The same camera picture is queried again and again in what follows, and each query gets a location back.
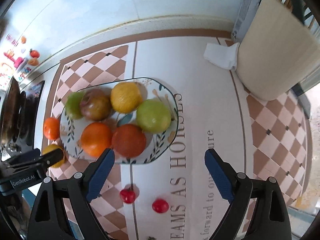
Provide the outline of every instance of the checkered pattern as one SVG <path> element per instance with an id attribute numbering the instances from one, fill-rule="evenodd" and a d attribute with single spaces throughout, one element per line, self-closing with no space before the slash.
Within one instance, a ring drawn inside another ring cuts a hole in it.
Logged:
<path id="1" fill-rule="evenodd" d="M 68 95 L 79 89 L 121 80 L 124 77 L 125 57 L 128 46 L 106 49 L 79 58 L 63 67 L 59 85 L 56 90 L 52 115 L 60 117 Z M 54 179 L 68 179 L 76 172 L 83 172 L 89 161 L 67 156 L 66 162 L 59 168 L 50 168 L 50 176 Z M 100 196 L 90 205 L 103 229 L 112 238 L 128 239 L 123 202 L 119 197 L 121 186 L 120 166 L 114 165 L 106 180 Z M 70 200 L 64 200 L 69 220 L 76 223 Z"/>
<path id="2" fill-rule="evenodd" d="M 253 178 L 277 179 L 286 205 L 301 194 L 307 158 L 306 118 L 289 90 L 273 101 L 255 97 L 245 87 L 252 123 Z M 243 231 L 249 226 L 255 200 L 251 200 Z"/>

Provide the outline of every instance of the silver screw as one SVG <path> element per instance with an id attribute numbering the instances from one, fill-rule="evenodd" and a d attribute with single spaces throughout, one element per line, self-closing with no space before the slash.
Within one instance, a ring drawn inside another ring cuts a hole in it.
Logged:
<path id="1" fill-rule="evenodd" d="M 44 178 L 43 182 L 44 183 L 49 183 L 51 181 L 51 178 L 50 177 L 46 177 Z"/>
<path id="2" fill-rule="evenodd" d="M 274 177 L 270 177 L 270 178 L 269 178 L 269 181 L 270 181 L 271 183 L 276 183 L 276 182 L 277 182 L 277 180 L 276 180 Z"/>
<path id="3" fill-rule="evenodd" d="M 245 174 L 243 172 L 239 172 L 237 176 L 239 179 L 245 179 Z"/>
<path id="4" fill-rule="evenodd" d="M 79 179 L 82 177 L 82 173 L 81 172 L 77 172 L 75 175 L 73 175 L 76 179 Z"/>

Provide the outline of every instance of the plate of fruit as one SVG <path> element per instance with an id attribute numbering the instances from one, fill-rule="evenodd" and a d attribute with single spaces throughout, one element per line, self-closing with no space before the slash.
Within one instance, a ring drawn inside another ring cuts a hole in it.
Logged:
<path id="1" fill-rule="evenodd" d="M 116 163 L 150 163 L 173 142 L 178 111 L 173 94 L 151 78 L 105 83 L 68 96 L 60 137 L 74 158 L 95 161 L 106 148 Z"/>

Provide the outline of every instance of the white plate with leaf pattern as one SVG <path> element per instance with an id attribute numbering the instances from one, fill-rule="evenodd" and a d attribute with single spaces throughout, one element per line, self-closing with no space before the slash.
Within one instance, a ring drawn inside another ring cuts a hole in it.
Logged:
<path id="1" fill-rule="evenodd" d="M 81 89 L 79 91 L 87 91 L 92 88 L 102 89 L 108 96 L 110 96 L 111 90 L 114 86 L 121 82 L 135 82 L 142 95 L 142 99 L 157 99 L 162 101 L 171 112 L 171 123 L 169 128 L 159 134 L 151 134 L 145 132 L 147 138 L 147 146 L 145 150 L 138 156 L 132 159 L 126 159 L 120 155 L 116 155 L 116 163 L 151 163 L 155 161 L 173 142 L 178 131 L 178 111 L 177 104 L 173 97 L 173 94 L 164 85 L 152 78 L 134 78 L 121 80 L 111 83 L 105 83 L 89 88 Z M 80 137 L 85 127 L 87 127 L 93 121 L 87 120 L 85 117 L 78 120 L 71 120 L 66 115 L 65 108 L 62 111 L 60 119 L 60 137 L 63 143 L 63 147 L 66 152 L 78 159 L 86 159 L 89 161 L 95 161 L 96 159 L 88 155 L 80 144 Z M 129 114 L 121 114 L 113 111 L 109 117 L 103 121 L 114 132 L 116 127 L 126 123 L 136 124 L 136 111 Z"/>

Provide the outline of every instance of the beige container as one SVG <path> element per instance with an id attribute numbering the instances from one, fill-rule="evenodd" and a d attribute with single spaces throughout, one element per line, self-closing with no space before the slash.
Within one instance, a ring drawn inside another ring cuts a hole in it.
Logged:
<path id="1" fill-rule="evenodd" d="M 237 74 L 257 97 L 273 100 L 320 64 L 308 28 L 278 0 L 262 0 L 238 52 Z"/>

